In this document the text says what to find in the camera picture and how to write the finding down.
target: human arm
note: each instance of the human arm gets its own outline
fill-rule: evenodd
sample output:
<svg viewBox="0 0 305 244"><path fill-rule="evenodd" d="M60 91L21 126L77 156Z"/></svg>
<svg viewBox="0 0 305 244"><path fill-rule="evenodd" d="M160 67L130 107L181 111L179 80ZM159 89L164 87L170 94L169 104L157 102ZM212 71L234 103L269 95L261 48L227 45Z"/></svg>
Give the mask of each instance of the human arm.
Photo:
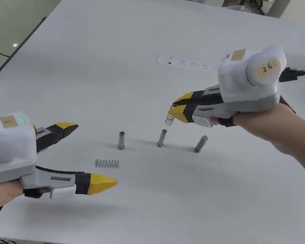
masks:
<svg viewBox="0 0 305 244"><path fill-rule="evenodd" d="M239 113L233 123L293 156L305 169L305 120L286 105L264 112Z"/></svg>

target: numbered label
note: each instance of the numbered label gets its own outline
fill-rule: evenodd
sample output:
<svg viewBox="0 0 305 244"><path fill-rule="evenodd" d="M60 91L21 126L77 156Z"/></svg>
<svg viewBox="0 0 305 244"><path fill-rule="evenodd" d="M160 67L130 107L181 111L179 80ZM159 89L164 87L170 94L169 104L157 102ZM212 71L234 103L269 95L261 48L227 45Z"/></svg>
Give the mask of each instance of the numbered label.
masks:
<svg viewBox="0 0 305 244"><path fill-rule="evenodd" d="M4 128L11 128L11 127L17 127L18 123L15 119L15 116L10 115L10 116L5 116L5 117L0 117L1 123Z"/></svg>
<svg viewBox="0 0 305 244"><path fill-rule="evenodd" d="M260 65L256 69L256 73L261 80L264 80L275 74L278 70L280 70L280 68L281 66L279 60L274 57L269 59L268 62L264 63L263 65Z"/></svg>
<svg viewBox="0 0 305 244"><path fill-rule="evenodd" d="M245 56L246 49L237 50L233 53L231 61L242 60Z"/></svg>

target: white table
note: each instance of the white table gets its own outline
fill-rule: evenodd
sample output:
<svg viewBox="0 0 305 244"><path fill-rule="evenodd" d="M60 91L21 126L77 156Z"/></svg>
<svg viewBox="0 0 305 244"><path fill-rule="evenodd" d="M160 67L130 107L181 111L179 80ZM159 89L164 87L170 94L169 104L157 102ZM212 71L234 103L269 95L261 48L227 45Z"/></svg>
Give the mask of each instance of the white table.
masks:
<svg viewBox="0 0 305 244"><path fill-rule="evenodd" d="M305 243L305 171L240 128L176 121L171 102L217 83L212 72L157 64L162 55L218 63L227 49L281 44L305 56L305 25L187 1L62 1L0 73L0 115L37 126L79 123L38 164L116 177L94 196L20 197L0 237L61 243ZM305 118L305 79L284 97ZM126 149L116 149L119 131ZM192 148L202 135L208 146ZM120 159L98 169L96 158Z"/></svg>

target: coil spring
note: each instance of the coil spring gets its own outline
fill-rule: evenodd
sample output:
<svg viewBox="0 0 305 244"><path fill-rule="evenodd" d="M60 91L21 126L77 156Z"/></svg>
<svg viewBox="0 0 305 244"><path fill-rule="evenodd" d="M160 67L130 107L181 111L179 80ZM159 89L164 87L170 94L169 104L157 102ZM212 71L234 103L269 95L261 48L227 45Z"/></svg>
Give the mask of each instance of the coil spring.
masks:
<svg viewBox="0 0 305 244"><path fill-rule="evenodd" d="M116 159L96 159L95 166L99 168L118 168L119 160Z"/></svg>
<svg viewBox="0 0 305 244"><path fill-rule="evenodd" d="M207 136L202 136L201 139L199 140L197 146L195 147L194 151L196 153L201 152L203 146L207 143L208 137Z"/></svg>
<svg viewBox="0 0 305 244"><path fill-rule="evenodd" d="M172 115L167 114L167 117L166 117L166 119L165 119L165 124L166 124L167 126L172 125L173 122L174 122L174 119L175 119L175 118L174 118Z"/></svg>

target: metal pin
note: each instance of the metal pin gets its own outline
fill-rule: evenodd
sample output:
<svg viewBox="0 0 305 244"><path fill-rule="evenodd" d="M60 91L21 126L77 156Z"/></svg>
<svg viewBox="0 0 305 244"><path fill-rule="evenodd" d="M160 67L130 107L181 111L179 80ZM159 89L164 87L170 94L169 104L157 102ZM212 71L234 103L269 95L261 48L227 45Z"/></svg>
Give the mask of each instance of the metal pin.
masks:
<svg viewBox="0 0 305 244"><path fill-rule="evenodd" d="M207 136L202 136L201 139L199 140L198 144L196 145L194 152L199 153L201 152L203 146L207 143L208 137Z"/></svg>
<svg viewBox="0 0 305 244"><path fill-rule="evenodd" d="M119 150L123 150L125 148L125 146L124 146L124 135L125 135L124 131L120 131L120 133L118 134L117 149L119 149Z"/></svg>
<svg viewBox="0 0 305 244"><path fill-rule="evenodd" d="M163 129L162 133L161 133L161 136L159 137L159 140L157 142L157 147L162 147L164 145L164 140L165 140L165 137L166 137L166 133L167 133L167 130Z"/></svg>

